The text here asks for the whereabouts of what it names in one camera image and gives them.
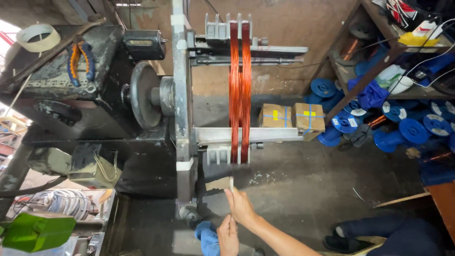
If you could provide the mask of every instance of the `dark trousers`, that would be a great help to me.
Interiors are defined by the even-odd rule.
[[[381,236],[386,242],[367,256],[441,256],[440,233],[422,219],[398,215],[345,221],[340,224],[344,237]]]

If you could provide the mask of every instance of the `hand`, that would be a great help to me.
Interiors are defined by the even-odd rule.
[[[248,225],[257,220],[258,215],[254,212],[247,193],[238,191],[235,187],[233,191],[225,189],[224,193],[226,193],[231,214],[238,223],[248,228]]]
[[[237,223],[228,214],[223,223],[217,228],[218,241],[220,244],[220,256],[237,256],[240,243],[237,236]]]

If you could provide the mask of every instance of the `shoe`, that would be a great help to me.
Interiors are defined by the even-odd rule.
[[[197,225],[204,221],[204,218],[197,213],[197,209],[194,206],[182,207],[179,214],[182,220],[184,220],[192,230],[195,230]]]
[[[265,256],[265,252],[261,248],[254,249],[252,256]]]
[[[348,239],[339,236],[326,236],[324,237],[324,240],[322,240],[322,243],[324,244],[325,248],[343,254],[355,253],[372,245],[372,243],[365,241]]]

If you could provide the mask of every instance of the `pliers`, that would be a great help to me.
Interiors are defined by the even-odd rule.
[[[87,80],[93,82],[95,80],[95,58],[91,51],[91,45],[84,41],[81,35],[75,36],[73,43],[68,48],[68,53],[67,70],[71,83],[76,87],[81,86],[77,76],[77,68],[79,66],[81,54],[84,56],[86,62]]]

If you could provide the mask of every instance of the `helmet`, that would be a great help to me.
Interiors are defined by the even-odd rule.
[[[386,6],[389,20],[407,32],[413,31],[428,17],[416,11],[403,0],[386,0]]]

